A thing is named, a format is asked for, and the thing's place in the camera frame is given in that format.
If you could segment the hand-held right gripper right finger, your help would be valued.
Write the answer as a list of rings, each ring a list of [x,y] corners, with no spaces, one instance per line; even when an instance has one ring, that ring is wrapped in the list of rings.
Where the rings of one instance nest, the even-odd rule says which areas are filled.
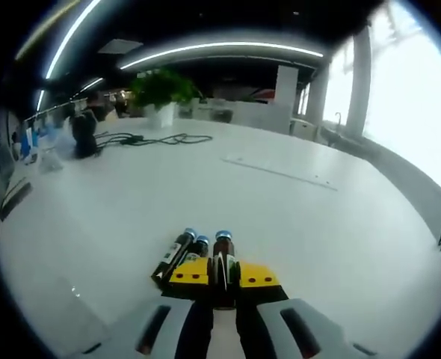
[[[310,304],[289,298],[267,266],[238,263],[236,306],[239,335],[255,358],[378,357]]]

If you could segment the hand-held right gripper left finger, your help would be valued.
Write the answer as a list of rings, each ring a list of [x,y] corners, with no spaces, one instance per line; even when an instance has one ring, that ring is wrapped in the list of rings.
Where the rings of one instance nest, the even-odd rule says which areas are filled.
[[[159,297],[116,322],[80,358],[206,358],[212,337],[211,260],[178,267]]]

